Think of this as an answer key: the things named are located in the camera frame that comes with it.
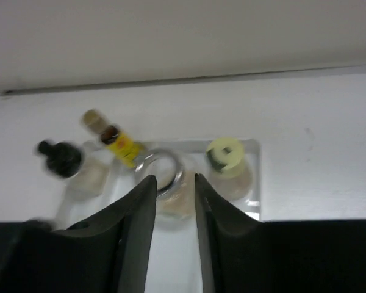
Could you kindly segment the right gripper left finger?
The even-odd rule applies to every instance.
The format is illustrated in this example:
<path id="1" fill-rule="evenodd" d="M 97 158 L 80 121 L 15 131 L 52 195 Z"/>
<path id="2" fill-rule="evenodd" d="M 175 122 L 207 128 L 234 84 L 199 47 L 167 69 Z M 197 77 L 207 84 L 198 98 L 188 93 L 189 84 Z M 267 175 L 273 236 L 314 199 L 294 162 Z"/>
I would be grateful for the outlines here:
<path id="1" fill-rule="evenodd" d="M 41 220 L 0 222 L 0 292 L 143 292 L 156 191 L 149 175 L 65 230 Z"/>

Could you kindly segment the wide glass jar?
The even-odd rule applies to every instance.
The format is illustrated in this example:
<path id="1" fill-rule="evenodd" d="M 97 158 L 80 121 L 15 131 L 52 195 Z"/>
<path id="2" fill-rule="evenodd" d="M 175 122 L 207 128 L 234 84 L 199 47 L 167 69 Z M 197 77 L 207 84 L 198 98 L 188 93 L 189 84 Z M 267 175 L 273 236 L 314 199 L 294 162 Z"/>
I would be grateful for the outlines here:
<path id="1" fill-rule="evenodd" d="M 136 158 L 135 163 L 136 182 L 148 175 L 157 180 L 156 225 L 165 230 L 186 225 L 195 213 L 195 159 L 180 151 L 153 148 Z"/>

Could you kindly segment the cream cap spice bottle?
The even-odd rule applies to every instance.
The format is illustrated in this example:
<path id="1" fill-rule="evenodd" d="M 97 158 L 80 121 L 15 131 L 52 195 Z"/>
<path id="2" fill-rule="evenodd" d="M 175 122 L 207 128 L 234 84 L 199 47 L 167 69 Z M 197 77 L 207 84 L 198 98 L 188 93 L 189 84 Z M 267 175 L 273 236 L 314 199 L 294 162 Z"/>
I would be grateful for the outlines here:
<path id="1" fill-rule="evenodd" d="M 208 181 L 228 201 L 247 196 L 253 183 L 253 174 L 245 158 L 245 148 L 234 137 L 213 140 L 205 152 L 209 165 Z"/>

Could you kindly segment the black knob spice bottle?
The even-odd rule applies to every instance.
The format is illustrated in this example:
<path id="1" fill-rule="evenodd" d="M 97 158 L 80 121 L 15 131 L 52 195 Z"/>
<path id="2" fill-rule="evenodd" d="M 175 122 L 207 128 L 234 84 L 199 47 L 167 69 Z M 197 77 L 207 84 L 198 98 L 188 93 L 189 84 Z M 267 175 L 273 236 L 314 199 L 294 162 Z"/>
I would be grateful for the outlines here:
<path id="1" fill-rule="evenodd" d="M 37 145 L 37 153 L 45 157 L 47 171 L 65 181 L 67 196 L 86 200 L 103 194 L 110 167 L 91 148 L 43 140 Z"/>

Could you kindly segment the yellow liquid bottle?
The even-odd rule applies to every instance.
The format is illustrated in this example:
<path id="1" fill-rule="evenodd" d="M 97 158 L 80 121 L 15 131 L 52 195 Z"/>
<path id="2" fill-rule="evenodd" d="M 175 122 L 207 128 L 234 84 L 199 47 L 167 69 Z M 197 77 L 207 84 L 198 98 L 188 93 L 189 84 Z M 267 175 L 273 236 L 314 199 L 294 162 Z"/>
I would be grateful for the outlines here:
<path id="1" fill-rule="evenodd" d="M 127 135 L 120 126 L 112 124 L 100 111 L 86 111 L 81 122 L 96 135 L 104 148 L 112 152 L 128 168 L 136 168 L 137 159 L 145 151 L 144 146 Z"/>

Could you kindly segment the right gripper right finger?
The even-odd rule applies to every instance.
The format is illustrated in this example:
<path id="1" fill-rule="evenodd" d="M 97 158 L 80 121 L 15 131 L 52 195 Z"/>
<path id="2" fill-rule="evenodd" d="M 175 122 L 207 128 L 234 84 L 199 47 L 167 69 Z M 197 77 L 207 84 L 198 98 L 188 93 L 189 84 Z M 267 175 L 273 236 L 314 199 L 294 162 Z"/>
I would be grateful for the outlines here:
<path id="1" fill-rule="evenodd" d="M 260 222 L 195 176 L 204 292 L 366 292 L 366 220 Z"/>

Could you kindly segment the white divided tray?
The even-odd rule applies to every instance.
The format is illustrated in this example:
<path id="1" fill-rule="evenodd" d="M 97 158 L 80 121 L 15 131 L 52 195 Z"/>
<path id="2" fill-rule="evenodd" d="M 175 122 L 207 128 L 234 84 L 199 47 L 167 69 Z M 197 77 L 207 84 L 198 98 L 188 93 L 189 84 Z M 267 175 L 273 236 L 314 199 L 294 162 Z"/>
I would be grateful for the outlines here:
<path id="1" fill-rule="evenodd" d="M 208 175 L 209 166 L 204 152 L 210 139 L 147 141 L 148 148 L 169 148 L 184 158 L 187 167 Z M 241 139 L 245 158 L 253 180 L 248 193 L 233 204 L 250 217 L 260 220 L 261 161 L 260 145 L 254 139 Z M 113 159 L 106 150 L 94 152 L 94 157 L 108 164 L 109 177 L 102 195 L 81 199 L 67 189 L 54 221 L 59 229 L 71 225 L 102 210 L 135 187 L 134 173 Z M 149 254 L 146 292 L 202 292 L 201 264 L 195 216 L 185 219 L 156 215 Z"/>

